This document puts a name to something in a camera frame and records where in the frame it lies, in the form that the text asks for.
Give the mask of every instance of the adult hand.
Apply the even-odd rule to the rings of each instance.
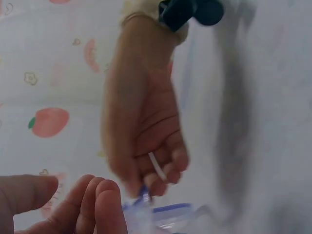
[[[58,188],[53,176],[0,176],[0,230],[2,234],[127,234],[120,192],[111,180],[85,175],[65,200],[43,222],[15,231],[13,216],[35,210]]]
[[[104,85],[102,144],[112,171],[132,197],[143,183],[163,195],[188,166],[169,63],[174,34],[147,17],[124,26]],[[153,152],[163,181],[148,156]]]

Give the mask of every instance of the cream sleeve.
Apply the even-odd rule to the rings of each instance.
[[[136,16],[147,16],[159,23],[158,5],[161,1],[162,0],[125,0],[123,9],[125,16],[121,21],[121,26],[124,26],[127,21]],[[177,32],[175,32],[179,38],[179,44],[187,38],[188,29],[189,25],[186,23]]]

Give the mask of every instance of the blue clamp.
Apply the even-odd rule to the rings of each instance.
[[[150,204],[152,202],[152,197],[150,196],[150,192],[146,186],[143,186],[140,190],[139,197],[134,201],[133,205],[136,206],[139,203]]]
[[[159,6],[159,22],[171,31],[179,30],[190,18],[200,24],[217,24],[224,15],[223,5],[218,0],[164,0]]]

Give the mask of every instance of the adult finger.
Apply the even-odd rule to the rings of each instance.
[[[81,203],[93,175],[84,175],[70,190],[64,201],[54,210],[51,217],[26,230],[27,234],[67,234],[74,233]]]
[[[96,224],[94,217],[96,189],[103,180],[101,177],[95,177],[89,183],[81,203],[75,234],[93,234]]]
[[[97,234],[127,234],[121,208],[119,187],[111,180],[102,181],[97,187],[95,205]]]
[[[0,199],[8,204],[14,216],[43,206],[56,192],[58,184],[54,176],[1,176]]]

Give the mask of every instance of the pink fruit print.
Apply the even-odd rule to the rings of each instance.
[[[50,0],[51,3],[54,4],[64,4],[64,3],[68,3],[70,0]]]
[[[36,112],[28,128],[41,138],[53,137],[66,126],[69,113],[61,108],[46,108]]]
[[[55,201],[59,200],[59,197],[64,193],[64,184],[62,181],[66,179],[66,173],[60,173],[55,175],[58,179],[58,189],[53,195],[53,197],[40,208],[41,214],[43,218],[48,218],[53,211],[53,204]]]
[[[83,48],[83,57],[91,70],[95,73],[99,73],[99,65],[95,60],[95,45],[96,41],[94,39],[90,39]]]

